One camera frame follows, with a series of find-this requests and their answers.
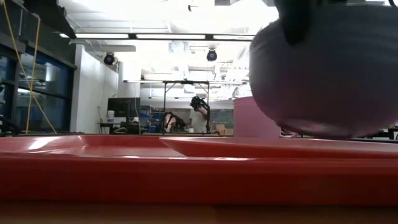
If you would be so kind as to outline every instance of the cardboard box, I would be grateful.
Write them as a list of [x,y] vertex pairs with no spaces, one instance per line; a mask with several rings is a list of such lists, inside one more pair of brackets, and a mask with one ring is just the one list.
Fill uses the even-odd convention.
[[220,133],[220,135],[225,135],[225,124],[217,124],[216,130]]
[[228,135],[228,136],[234,135],[234,129],[232,129],[232,128],[226,128],[226,129],[225,129],[225,135]]

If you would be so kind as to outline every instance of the gray dome object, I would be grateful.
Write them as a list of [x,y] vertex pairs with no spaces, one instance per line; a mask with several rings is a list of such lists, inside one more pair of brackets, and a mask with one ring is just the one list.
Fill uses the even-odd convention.
[[376,133],[398,119],[398,10],[329,5],[290,46],[280,21],[255,36],[250,86],[279,126],[322,138]]

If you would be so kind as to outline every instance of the ceiling camera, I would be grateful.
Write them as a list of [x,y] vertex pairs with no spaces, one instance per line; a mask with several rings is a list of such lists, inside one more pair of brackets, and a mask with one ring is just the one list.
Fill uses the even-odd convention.
[[217,60],[216,50],[210,49],[209,52],[207,53],[207,61],[214,62],[215,60]]
[[118,59],[114,56],[114,52],[106,53],[106,56],[104,58],[104,63],[106,65],[114,65],[117,62],[118,62]]

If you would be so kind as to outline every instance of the fluorescent light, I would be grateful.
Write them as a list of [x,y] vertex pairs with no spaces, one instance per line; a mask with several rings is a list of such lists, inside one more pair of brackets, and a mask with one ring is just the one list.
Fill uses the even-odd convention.
[[128,83],[163,83],[163,81],[157,80],[125,80]]
[[205,35],[198,34],[137,34],[136,37],[138,39],[195,39],[195,40],[204,40],[206,38]]
[[[164,97],[162,97],[162,96],[150,96],[150,97],[148,97],[148,99],[161,99],[161,100],[164,100]],[[183,97],[171,97],[171,96],[166,96],[166,99],[173,99],[173,100],[191,100],[192,99],[192,97],[186,97],[186,96],[183,96]],[[236,99],[236,98],[212,98],[212,97],[210,97],[209,98],[209,100],[234,100],[234,99]]]
[[244,85],[246,82],[218,82],[218,81],[212,81],[209,82],[209,84],[219,84],[219,85]]
[[214,35],[216,40],[253,40],[254,35]]
[[[164,99],[164,97],[161,96],[150,96],[148,99]],[[166,97],[166,99],[175,99],[175,97]]]
[[178,80],[181,78],[181,75],[173,75],[171,73],[155,73],[155,74],[146,74],[144,75],[145,80],[157,80],[157,81],[163,81],[163,80]]
[[[69,38],[65,34],[60,34],[63,38]],[[128,39],[129,34],[76,34],[79,39]]]
[[209,47],[206,47],[206,46],[190,46],[189,49],[190,50],[208,50]]
[[18,89],[18,93],[30,93],[30,91],[25,89]]

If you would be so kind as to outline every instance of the red tray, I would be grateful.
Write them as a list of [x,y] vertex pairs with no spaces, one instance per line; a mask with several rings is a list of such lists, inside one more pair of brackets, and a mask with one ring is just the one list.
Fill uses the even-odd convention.
[[0,200],[398,205],[395,159],[183,157],[157,137],[48,138],[0,139]]
[[397,159],[398,144],[322,139],[161,138],[185,156],[242,158],[374,158]]

